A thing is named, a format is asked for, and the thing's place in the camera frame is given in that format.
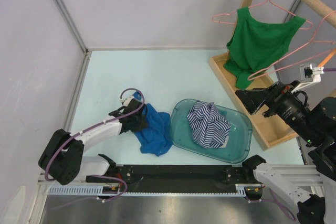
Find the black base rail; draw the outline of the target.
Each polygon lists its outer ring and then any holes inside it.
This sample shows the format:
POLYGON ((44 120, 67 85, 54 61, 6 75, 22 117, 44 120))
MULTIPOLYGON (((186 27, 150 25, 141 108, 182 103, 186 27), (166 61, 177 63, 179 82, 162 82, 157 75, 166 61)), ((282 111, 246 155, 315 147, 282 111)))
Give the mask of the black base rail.
POLYGON ((246 168, 231 165, 123 165, 110 168, 104 175, 123 179, 128 189, 180 188, 204 192, 259 183, 246 168))

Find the orange hanger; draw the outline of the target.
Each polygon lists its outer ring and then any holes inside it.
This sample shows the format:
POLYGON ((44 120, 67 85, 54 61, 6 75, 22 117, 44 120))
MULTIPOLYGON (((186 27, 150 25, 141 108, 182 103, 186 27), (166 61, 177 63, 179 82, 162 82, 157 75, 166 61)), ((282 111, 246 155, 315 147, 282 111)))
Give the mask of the orange hanger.
POLYGON ((336 49, 334 48, 331 52, 318 64, 318 67, 324 67, 336 54, 336 49))

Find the pink hanger of blue top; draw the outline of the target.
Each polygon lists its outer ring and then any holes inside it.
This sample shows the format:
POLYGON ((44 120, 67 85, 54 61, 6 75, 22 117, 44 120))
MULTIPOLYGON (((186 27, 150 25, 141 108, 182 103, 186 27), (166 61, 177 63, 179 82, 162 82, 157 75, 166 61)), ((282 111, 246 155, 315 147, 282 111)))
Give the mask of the pink hanger of blue top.
POLYGON ((318 43, 318 44, 331 44, 331 45, 334 45, 335 44, 335 41, 332 41, 332 40, 315 40, 315 37, 322 25, 322 23, 327 20, 327 18, 331 17, 333 14, 335 14, 335 10, 333 10, 332 12, 328 13, 327 15, 325 15, 322 20, 319 22, 317 28, 314 30, 314 33, 312 35, 312 37, 310 38, 310 40, 308 40, 305 44, 303 44, 302 46, 298 47, 297 49, 293 50, 292 52, 290 53, 287 53, 286 55, 284 55, 283 57, 281 57, 279 60, 275 61, 274 63, 272 63, 269 67, 266 67, 266 68, 263 68, 261 70, 258 70, 257 72, 251 74, 247 80, 248 81, 253 81, 257 78, 260 78, 260 77, 263 77, 267 74, 267 71, 273 67, 274 65, 276 65, 277 63, 285 60, 286 58, 290 57, 291 55, 295 54, 296 52, 298 52, 299 50, 307 47, 309 44, 311 43, 318 43))

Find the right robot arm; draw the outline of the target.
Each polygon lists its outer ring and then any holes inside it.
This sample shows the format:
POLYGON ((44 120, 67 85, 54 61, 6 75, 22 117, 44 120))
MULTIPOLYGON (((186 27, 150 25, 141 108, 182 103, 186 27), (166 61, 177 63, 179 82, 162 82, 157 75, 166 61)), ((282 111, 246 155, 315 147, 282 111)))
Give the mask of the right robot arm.
POLYGON ((264 158, 254 155, 243 163, 242 176, 249 183, 258 181, 269 187, 296 211, 299 223, 335 223, 335 96, 323 98, 309 109, 308 95, 297 90, 299 81, 276 82, 267 88, 237 90, 247 112, 263 117, 279 116, 305 141, 313 165, 324 187, 324 196, 310 193, 275 171, 264 158))

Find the pink hanger of green top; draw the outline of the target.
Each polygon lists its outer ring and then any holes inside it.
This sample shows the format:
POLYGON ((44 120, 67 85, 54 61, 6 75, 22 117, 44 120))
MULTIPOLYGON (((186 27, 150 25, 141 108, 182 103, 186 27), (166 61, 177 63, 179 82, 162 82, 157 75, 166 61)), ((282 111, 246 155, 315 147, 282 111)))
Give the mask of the pink hanger of green top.
MULTIPOLYGON (((254 7, 257 7, 257 6, 264 5, 264 4, 266 4, 266 3, 270 3, 270 4, 272 4, 273 6, 277 7, 278 9, 280 9, 280 10, 282 10, 282 11, 285 11, 285 12, 288 13, 291 17, 296 17, 296 16, 297 16, 295 13, 293 13, 293 12, 291 12, 291 11, 289 11, 289 10, 283 8, 283 7, 280 6, 280 5, 275 4, 272 0, 265 0, 265 1, 260 2, 260 3, 258 3, 258 4, 254 4, 254 5, 247 6, 247 8, 248 8, 248 9, 251 9, 251 8, 254 8, 254 7)), ((214 16, 212 17, 212 22, 220 23, 220 24, 231 24, 231 25, 236 25, 237 22, 235 22, 235 23, 233 23, 233 22, 223 22, 223 21, 218 21, 218 20, 215 19, 216 17, 220 17, 220 16, 230 16, 230 15, 232 15, 233 13, 236 13, 236 12, 237 12, 237 11, 234 10, 234 11, 232 11, 231 13, 216 14, 216 15, 214 15, 214 16)))

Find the green tank top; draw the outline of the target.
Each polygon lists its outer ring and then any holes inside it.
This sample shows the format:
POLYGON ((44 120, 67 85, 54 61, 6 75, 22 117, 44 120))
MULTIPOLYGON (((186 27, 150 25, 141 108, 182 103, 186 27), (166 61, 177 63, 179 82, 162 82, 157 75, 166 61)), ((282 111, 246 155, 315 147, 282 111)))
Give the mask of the green tank top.
POLYGON ((252 17, 247 7, 238 9, 237 14, 224 68, 236 77, 236 88, 245 90, 251 84, 250 75, 269 67, 288 52, 291 40, 306 20, 295 16, 286 23, 262 23, 252 17))

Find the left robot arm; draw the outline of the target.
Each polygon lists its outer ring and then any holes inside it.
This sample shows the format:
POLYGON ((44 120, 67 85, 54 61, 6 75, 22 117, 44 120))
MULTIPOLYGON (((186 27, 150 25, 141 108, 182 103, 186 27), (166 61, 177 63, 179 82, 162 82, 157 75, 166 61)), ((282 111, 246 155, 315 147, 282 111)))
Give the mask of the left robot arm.
POLYGON ((85 130, 76 134, 56 130, 38 161, 45 172, 45 180, 57 181, 61 185, 81 178, 91 183, 112 181, 117 169, 111 158, 104 154, 88 157, 83 154, 110 137, 146 128, 146 113, 146 104, 130 96, 105 120, 85 130))

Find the wooden clothes rack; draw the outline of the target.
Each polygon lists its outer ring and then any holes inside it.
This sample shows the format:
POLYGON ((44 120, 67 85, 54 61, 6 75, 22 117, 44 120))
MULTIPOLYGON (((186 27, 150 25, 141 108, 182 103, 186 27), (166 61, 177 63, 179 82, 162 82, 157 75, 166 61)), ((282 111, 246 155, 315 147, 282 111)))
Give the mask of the wooden clothes rack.
MULTIPOLYGON (((246 7, 252 3, 253 0, 242 0, 241 7, 246 7)), ((335 11, 332 10, 321 0, 301 0, 306 3, 314 12, 320 15, 323 21, 327 21, 331 26, 335 27, 335 11)), ((229 95, 233 104, 238 111, 247 113, 243 103, 239 101, 235 95, 237 88, 234 81, 234 75, 224 69, 224 63, 227 62, 229 53, 224 53, 209 60, 209 65, 220 81, 221 85, 229 95)), ((278 116, 273 116, 268 119, 264 118, 262 113, 265 112, 266 107, 263 106, 255 115, 247 115, 253 126, 253 133, 263 150, 268 150, 276 145, 282 144, 288 140, 298 136, 290 127, 281 120, 278 116)))

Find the teal plastic tub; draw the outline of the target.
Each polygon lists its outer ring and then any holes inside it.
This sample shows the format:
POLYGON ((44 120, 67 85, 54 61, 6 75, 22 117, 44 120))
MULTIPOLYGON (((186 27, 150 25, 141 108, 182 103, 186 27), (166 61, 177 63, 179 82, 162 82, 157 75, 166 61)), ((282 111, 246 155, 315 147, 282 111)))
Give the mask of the teal plastic tub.
POLYGON ((195 99, 184 99, 173 109, 170 119, 170 136, 175 146, 227 163, 240 163, 248 155, 252 137, 252 124, 248 117, 238 111, 216 105, 220 114, 231 123, 229 139, 225 148, 203 148, 194 142, 187 120, 189 109, 195 99))

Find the blue white striped tank top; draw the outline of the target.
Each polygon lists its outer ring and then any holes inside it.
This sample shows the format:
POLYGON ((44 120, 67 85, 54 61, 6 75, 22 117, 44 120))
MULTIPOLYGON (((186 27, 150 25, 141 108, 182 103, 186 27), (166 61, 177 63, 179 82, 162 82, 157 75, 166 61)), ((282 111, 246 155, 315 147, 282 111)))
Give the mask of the blue white striped tank top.
POLYGON ((196 101, 187 113, 192 137, 203 148, 225 148, 231 123, 220 114, 214 102, 196 101))

